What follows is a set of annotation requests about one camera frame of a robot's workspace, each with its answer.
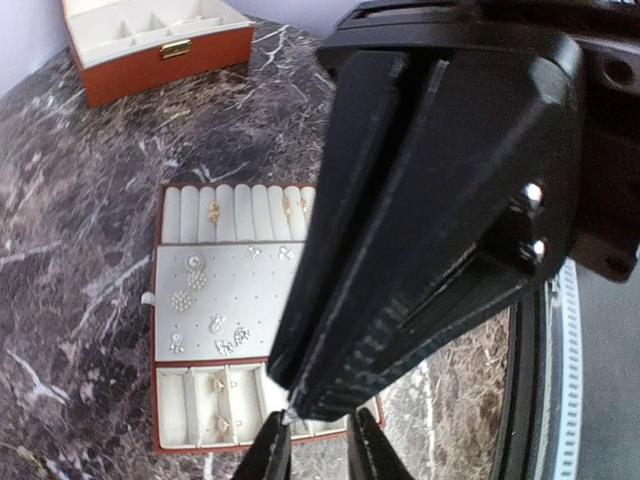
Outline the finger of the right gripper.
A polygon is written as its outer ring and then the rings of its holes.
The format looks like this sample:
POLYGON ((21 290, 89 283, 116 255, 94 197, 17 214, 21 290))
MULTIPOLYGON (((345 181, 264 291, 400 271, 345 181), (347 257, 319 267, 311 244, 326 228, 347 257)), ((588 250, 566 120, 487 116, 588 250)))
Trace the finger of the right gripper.
POLYGON ((346 262, 344 240, 398 108, 410 57, 359 51, 340 69, 311 222, 268 362, 269 376, 291 390, 346 262))
POLYGON ((409 55, 343 242, 346 262, 290 393, 333 421, 552 277, 578 203, 582 58, 409 55))

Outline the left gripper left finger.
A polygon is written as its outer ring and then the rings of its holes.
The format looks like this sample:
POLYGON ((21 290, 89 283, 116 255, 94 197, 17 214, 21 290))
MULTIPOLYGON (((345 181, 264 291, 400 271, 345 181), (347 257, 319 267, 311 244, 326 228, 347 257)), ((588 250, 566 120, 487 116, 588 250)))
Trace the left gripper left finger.
POLYGON ((292 440, 285 411, 274 411, 265 420, 246 451, 232 480, 289 480, 292 440))

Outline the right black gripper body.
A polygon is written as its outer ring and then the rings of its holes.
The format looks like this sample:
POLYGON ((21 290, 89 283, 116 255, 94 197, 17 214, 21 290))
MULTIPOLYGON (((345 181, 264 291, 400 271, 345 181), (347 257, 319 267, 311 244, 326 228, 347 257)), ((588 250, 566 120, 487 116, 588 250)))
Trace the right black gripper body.
POLYGON ((584 117, 578 203, 564 261, 624 282, 639 249, 636 3, 371 1, 340 21, 317 56, 337 84, 338 68, 361 50, 518 50, 548 57, 567 43, 582 58, 584 117))

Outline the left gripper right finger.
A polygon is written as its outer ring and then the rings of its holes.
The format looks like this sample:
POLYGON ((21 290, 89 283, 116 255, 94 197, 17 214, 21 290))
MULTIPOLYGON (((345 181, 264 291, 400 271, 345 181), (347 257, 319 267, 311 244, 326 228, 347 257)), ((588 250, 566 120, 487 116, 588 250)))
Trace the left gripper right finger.
POLYGON ((367 408, 352 412, 347 424, 350 479, 413 479, 367 408))

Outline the red jewelry tray insert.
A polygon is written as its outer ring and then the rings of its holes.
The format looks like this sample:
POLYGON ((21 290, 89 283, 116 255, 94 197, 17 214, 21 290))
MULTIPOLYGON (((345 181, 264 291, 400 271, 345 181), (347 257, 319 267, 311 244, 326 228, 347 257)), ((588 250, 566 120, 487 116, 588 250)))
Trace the red jewelry tray insert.
POLYGON ((154 443, 163 454, 248 449, 287 392, 267 360, 311 220, 306 184, 161 188, 151 309, 154 443))

